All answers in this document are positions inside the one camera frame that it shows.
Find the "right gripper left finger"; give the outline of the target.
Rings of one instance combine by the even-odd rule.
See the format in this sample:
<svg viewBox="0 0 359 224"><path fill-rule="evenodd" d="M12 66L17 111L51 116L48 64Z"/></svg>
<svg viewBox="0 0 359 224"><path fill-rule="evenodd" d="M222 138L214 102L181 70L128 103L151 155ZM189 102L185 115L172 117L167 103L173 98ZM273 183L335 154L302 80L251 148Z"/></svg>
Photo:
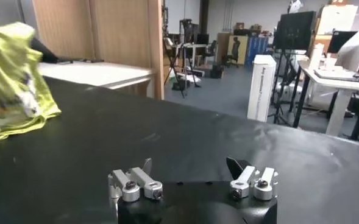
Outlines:
<svg viewBox="0 0 359 224"><path fill-rule="evenodd" d="M127 172L121 169L113 170L107 175L108 194L111 200L122 199L133 203L141 197L159 201L163 198L163 184L154 180L150 174L152 159L145 159L142 168L133 167Z"/></svg>

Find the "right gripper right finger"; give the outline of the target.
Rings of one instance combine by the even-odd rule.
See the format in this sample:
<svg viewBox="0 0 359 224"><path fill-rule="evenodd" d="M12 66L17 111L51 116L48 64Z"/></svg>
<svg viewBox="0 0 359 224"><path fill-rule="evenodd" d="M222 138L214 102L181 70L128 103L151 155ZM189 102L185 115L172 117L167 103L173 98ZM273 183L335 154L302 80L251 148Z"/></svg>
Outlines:
<svg viewBox="0 0 359 224"><path fill-rule="evenodd" d="M239 201L248 196L260 201L277 198L278 172L271 167L259 171L255 166L242 166L237 160L227 157L226 164L233 180L230 182L230 196Z"/></svg>

